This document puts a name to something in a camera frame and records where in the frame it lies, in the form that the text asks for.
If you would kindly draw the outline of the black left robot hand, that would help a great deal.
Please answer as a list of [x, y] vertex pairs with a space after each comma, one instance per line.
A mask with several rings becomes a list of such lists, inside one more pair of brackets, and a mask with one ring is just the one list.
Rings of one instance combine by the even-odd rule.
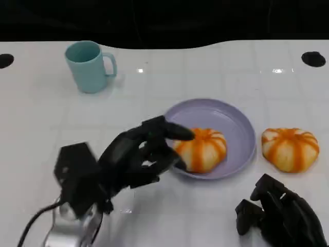
[[145, 120], [141, 125], [120, 133], [98, 160], [98, 204], [109, 206], [110, 199], [122, 189], [156, 183], [173, 166], [184, 166], [167, 139], [190, 141], [194, 133], [168, 122], [163, 115]]

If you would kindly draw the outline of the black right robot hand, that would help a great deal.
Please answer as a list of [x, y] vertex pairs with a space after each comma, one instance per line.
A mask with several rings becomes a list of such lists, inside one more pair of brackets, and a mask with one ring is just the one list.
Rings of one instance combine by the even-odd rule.
[[268, 174], [261, 176], [250, 200], [243, 199], [235, 212], [241, 236], [257, 227], [271, 246], [328, 246], [311, 206]]

